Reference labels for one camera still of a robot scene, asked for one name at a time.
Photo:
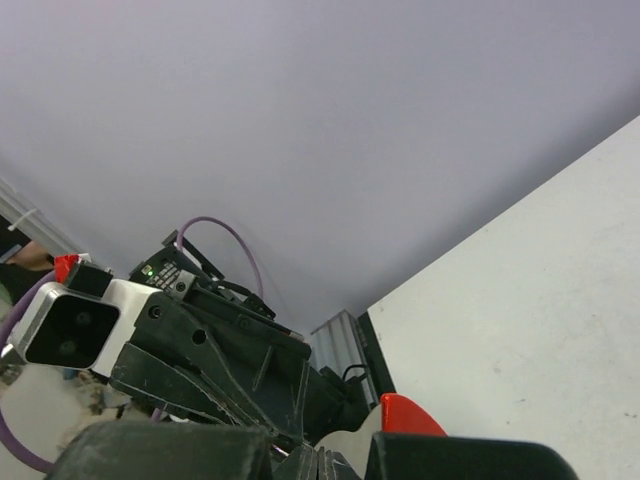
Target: red plastic piece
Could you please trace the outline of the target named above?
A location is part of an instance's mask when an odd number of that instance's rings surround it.
[[[385,393],[380,397],[380,403],[383,432],[447,436],[431,415],[407,397],[397,393]]]
[[[56,282],[64,283],[71,272],[71,267],[78,262],[79,258],[80,255],[74,253],[71,255],[62,255],[54,259],[53,268],[56,272]]]

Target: white tabletop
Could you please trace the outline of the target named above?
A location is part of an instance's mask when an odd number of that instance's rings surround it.
[[[640,119],[369,315],[398,392],[450,434],[639,479]]]

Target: camera lens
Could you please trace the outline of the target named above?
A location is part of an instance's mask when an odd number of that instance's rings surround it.
[[[67,340],[66,342],[62,342],[58,347],[58,353],[65,357],[73,355],[76,353],[76,344],[73,340]]]
[[[80,312],[76,315],[76,325],[86,327],[91,323],[91,315],[88,312]]]

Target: white wall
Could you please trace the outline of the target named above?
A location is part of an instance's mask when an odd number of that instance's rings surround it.
[[[121,271],[219,216],[309,326],[640,113],[638,18],[635,0],[0,0],[0,173]],[[252,284],[223,232],[191,237]]]

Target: red object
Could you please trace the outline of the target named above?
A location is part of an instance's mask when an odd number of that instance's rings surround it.
[[[407,397],[397,393],[385,393],[380,397],[380,403],[383,432],[447,436],[431,415]]]
[[[77,253],[56,257],[53,261],[53,268],[56,271],[56,282],[64,283],[71,272],[71,267],[73,267],[79,259],[80,255]]]

